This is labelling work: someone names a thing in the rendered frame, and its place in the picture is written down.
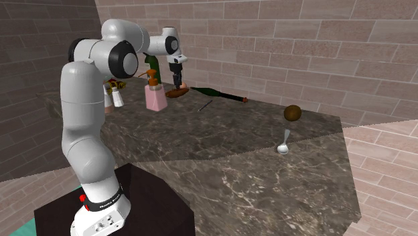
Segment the brown oblong bread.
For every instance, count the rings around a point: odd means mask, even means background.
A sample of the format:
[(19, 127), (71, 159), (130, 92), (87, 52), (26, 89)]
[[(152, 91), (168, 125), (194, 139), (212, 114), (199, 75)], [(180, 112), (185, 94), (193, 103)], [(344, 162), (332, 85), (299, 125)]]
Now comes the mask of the brown oblong bread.
[(173, 89), (173, 90), (167, 91), (165, 93), (165, 96), (168, 98), (178, 98), (178, 97), (185, 95), (188, 91), (189, 91), (188, 88)]

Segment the red and yellow toy figure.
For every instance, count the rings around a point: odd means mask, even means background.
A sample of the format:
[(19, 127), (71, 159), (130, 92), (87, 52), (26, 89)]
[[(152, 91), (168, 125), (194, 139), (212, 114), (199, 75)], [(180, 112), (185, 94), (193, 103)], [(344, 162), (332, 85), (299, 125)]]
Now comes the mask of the red and yellow toy figure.
[(107, 94), (110, 95), (113, 91), (113, 87), (124, 89), (126, 87), (126, 82), (112, 78), (104, 83), (104, 87), (106, 88)]

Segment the dark robot stand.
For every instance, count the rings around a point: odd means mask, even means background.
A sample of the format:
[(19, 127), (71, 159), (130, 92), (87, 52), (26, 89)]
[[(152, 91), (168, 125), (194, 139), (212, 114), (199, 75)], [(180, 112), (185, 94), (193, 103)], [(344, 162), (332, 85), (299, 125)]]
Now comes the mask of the dark robot stand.
[[(124, 226), (109, 236), (196, 236), (194, 212), (164, 180), (132, 164), (115, 174), (131, 210)], [(70, 236), (83, 194), (78, 188), (36, 209), (36, 235)]]

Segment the lying green wine bottle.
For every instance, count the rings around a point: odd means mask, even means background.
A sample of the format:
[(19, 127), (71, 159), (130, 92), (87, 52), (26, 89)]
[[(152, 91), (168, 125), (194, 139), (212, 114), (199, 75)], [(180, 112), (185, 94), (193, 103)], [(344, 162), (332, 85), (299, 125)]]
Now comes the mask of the lying green wine bottle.
[(244, 102), (247, 103), (248, 99), (246, 97), (240, 97), (240, 96), (236, 96), (236, 95), (230, 95), (230, 94), (226, 94), (226, 93), (222, 93), (220, 91), (217, 91), (213, 88), (198, 88), (198, 87), (190, 87), (190, 89), (198, 91), (204, 95), (208, 95), (211, 97), (223, 97), (226, 99), (232, 99), (235, 101), (240, 101), (240, 102)]

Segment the upright green glass bottle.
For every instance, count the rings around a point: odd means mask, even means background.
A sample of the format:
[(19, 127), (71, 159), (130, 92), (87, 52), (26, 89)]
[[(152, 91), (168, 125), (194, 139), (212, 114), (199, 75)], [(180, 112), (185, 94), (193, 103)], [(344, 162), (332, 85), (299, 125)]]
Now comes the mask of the upright green glass bottle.
[(159, 61), (156, 56), (151, 56), (149, 54), (143, 53), (145, 55), (145, 63), (149, 65), (150, 69), (156, 71), (154, 78), (157, 79), (158, 83), (161, 84), (161, 75), (159, 69)]

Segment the pink soap dispenser bottle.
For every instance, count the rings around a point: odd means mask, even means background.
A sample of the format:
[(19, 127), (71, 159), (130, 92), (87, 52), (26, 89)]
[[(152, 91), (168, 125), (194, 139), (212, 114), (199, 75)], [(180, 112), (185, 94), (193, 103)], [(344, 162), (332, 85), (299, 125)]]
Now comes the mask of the pink soap dispenser bottle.
[(145, 85), (145, 101), (149, 110), (161, 111), (167, 107), (167, 100), (163, 85), (155, 77), (156, 73), (154, 69), (145, 72), (148, 77), (148, 85)]

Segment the silver spoon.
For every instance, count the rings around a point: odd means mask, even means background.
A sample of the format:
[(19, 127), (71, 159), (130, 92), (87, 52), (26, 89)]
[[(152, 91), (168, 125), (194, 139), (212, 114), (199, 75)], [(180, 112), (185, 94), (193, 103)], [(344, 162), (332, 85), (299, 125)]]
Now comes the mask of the silver spoon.
[(290, 134), (290, 130), (289, 129), (286, 129), (285, 130), (285, 133), (284, 133), (283, 143), (277, 146), (277, 152), (279, 154), (285, 155), (285, 154), (288, 153), (289, 148), (287, 147), (287, 139), (289, 137), (289, 134)]

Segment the brown round ball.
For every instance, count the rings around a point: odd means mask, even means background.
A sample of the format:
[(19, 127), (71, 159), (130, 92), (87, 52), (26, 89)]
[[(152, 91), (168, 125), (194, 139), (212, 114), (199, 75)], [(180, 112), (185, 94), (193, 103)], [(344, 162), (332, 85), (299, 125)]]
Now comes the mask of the brown round ball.
[(289, 105), (285, 108), (283, 115), (288, 121), (297, 121), (301, 118), (301, 108), (297, 105)]

